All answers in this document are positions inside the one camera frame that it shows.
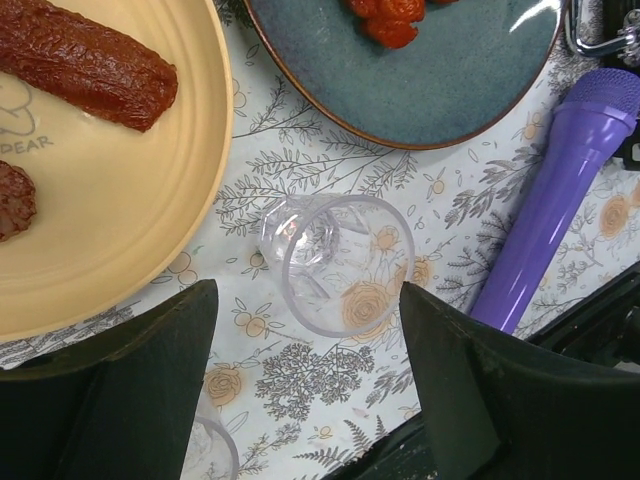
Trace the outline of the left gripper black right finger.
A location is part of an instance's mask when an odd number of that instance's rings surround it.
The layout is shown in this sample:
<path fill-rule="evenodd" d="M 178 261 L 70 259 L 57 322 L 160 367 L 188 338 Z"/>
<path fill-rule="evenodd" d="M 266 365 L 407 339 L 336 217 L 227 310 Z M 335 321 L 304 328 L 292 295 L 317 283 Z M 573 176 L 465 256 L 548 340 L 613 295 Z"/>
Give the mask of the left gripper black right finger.
<path fill-rule="evenodd" d="M 405 283 L 401 323 L 443 479 L 635 479 L 639 376 L 527 342 Z"/>

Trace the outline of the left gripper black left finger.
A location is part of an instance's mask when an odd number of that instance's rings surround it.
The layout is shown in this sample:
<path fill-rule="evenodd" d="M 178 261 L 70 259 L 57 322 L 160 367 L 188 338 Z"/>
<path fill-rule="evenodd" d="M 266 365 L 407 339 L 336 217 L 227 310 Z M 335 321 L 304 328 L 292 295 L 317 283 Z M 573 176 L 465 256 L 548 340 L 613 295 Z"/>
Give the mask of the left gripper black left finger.
<path fill-rule="evenodd" d="M 177 479 L 219 295 L 201 280 L 148 312 L 1 373 L 4 479 Z"/>

